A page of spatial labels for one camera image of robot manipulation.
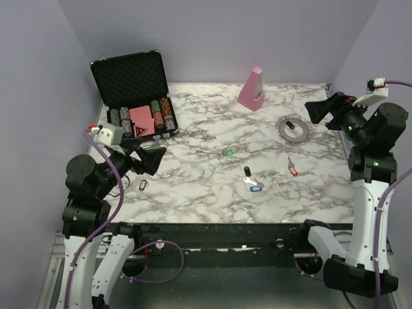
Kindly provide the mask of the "steel disc with keyrings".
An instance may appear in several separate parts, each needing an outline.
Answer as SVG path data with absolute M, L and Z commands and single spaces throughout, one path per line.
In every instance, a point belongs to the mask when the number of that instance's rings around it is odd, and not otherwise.
M 312 126 L 297 114 L 281 117 L 276 122 L 278 135 L 289 144 L 303 144 L 312 137 Z

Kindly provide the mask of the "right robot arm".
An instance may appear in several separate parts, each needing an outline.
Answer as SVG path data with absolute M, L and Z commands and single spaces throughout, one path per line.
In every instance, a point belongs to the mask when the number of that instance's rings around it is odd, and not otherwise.
M 401 180 L 391 149 L 409 116 L 404 108 L 383 98 L 378 93 L 355 98 L 336 92 L 324 101 L 305 104 L 311 123 L 331 115 L 326 128 L 342 131 L 353 144 L 348 167 L 355 208 L 348 249 L 325 223 L 307 220 L 308 230 L 296 236 L 300 250 L 319 253 L 326 287 L 374 298 L 398 288 L 386 251 L 389 205 Z

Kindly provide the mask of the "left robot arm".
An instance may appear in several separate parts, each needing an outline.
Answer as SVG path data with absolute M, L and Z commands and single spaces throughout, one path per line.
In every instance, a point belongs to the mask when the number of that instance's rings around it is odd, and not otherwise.
M 88 154 L 66 166 L 69 202 L 62 214 L 65 261 L 57 308 L 108 308 L 115 281 L 130 254 L 142 249 L 142 229 L 116 225 L 108 252 L 95 264 L 103 233 L 114 214 L 105 200 L 128 171 L 154 175 L 166 149 L 143 149 L 138 140 L 122 142 L 103 163 Z

